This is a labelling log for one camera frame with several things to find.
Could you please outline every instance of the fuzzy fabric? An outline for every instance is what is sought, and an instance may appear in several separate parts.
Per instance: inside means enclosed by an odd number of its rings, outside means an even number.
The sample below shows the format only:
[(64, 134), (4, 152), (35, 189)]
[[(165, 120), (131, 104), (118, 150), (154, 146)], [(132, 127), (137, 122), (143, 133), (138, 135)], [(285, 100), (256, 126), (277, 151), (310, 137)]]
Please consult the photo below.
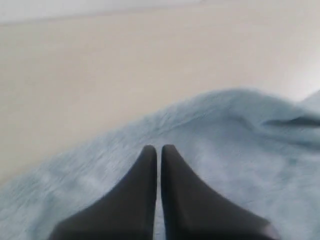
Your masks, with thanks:
[[(319, 240), (320, 114), (309, 103), (319, 106), (320, 97), (300, 104), (250, 90), (210, 92), (101, 135), (1, 188), (0, 239), (45, 240), (105, 195), (144, 145), (160, 153), (174, 144), (208, 185), (269, 219), (284, 240)], [(158, 187), (156, 240), (165, 239), (160, 195)]]

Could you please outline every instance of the light blue blanket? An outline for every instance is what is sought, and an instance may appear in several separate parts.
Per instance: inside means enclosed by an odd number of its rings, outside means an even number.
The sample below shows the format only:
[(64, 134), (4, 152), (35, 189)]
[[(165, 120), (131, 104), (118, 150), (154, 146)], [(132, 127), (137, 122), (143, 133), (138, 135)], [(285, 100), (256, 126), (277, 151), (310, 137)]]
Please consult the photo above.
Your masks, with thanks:
[[(175, 144), (205, 182), (271, 220), (284, 240), (320, 240), (317, 96), (292, 103), (211, 92), (99, 136), (1, 188), (0, 239), (45, 240), (57, 222), (107, 193), (144, 145), (160, 152)], [(157, 198), (155, 239), (164, 240), (160, 191)]]

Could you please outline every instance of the beige floor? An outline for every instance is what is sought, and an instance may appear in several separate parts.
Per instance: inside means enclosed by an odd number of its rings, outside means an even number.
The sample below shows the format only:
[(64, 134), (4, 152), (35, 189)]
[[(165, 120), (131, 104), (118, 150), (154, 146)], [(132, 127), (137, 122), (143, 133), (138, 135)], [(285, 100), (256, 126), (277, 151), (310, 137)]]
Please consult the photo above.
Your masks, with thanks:
[(320, 88), (320, 1), (241, 0), (0, 27), (0, 181), (195, 94)]

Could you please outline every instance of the fleece blanket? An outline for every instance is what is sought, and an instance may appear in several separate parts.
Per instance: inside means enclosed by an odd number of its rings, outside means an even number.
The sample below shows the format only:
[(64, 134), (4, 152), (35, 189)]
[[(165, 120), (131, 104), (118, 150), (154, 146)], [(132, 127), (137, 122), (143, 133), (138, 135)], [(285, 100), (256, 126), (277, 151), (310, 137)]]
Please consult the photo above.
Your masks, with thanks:
[[(209, 186), (270, 220), (284, 240), (319, 240), (319, 95), (297, 103), (251, 90), (209, 92), (97, 136), (1, 187), (0, 239), (45, 240), (105, 195), (144, 145), (160, 153), (174, 144)], [(164, 233), (158, 190), (154, 239)]]

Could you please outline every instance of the white wall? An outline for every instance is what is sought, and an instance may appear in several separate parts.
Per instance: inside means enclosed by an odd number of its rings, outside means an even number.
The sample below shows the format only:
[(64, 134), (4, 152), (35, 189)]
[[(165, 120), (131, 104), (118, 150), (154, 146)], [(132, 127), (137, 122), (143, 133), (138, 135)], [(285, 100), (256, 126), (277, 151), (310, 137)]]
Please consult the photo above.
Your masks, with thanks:
[(0, 0), (0, 24), (197, 2), (201, 0)]

